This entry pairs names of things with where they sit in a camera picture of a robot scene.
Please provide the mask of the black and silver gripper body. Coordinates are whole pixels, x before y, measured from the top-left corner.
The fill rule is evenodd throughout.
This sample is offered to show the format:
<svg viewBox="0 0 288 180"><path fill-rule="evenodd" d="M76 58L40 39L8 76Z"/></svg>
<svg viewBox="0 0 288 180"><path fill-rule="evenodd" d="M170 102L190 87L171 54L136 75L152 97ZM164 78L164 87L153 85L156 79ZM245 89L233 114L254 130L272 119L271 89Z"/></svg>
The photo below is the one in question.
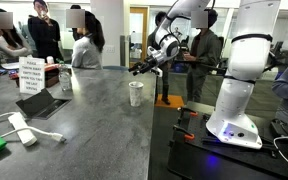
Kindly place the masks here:
<svg viewBox="0 0 288 180"><path fill-rule="evenodd" d="M163 76L163 71L159 68L159 65L164 63L165 53L162 50L156 50L152 46L147 48L148 57L145 60L144 73L151 72L158 77Z"/></svg>

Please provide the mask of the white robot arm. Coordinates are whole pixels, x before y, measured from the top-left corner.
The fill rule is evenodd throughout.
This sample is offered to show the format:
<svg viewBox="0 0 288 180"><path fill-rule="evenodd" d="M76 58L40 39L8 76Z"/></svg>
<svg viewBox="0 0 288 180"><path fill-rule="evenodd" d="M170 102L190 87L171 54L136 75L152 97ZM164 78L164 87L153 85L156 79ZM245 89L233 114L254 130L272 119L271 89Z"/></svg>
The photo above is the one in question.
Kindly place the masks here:
<svg viewBox="0 0 288 180"><path fill-rule="evenodd" d="M170 32L177 18L205 23L210 0L176 0L156 32L158 50L150 47L148 57L129 68L133 75L152 72L179 53L179 41ZM263 146L255 123L245 114L255 81L265 71L281 0L240 0L237 32L231 40L227 70L216 106L206 123L207 130L222 143L260 149Z"/></svg>

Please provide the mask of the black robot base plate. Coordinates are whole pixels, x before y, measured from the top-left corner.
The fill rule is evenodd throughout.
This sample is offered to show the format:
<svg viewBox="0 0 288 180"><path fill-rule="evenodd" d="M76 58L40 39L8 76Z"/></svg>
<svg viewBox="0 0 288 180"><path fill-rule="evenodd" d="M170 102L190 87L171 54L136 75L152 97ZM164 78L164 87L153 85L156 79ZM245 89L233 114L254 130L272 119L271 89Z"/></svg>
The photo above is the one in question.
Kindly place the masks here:
<svg viewBox="0 0 288 180"><path fill-rule="evenodd" d="M170 147L167 168L187 180L288 180L288 139L277 140L271 122L251 119L259 129L263 146L250 149L220 142L206 129L213 108L190 102L187 108L198 116L185 113L179 125L195 135L185 144Z"/></svg>

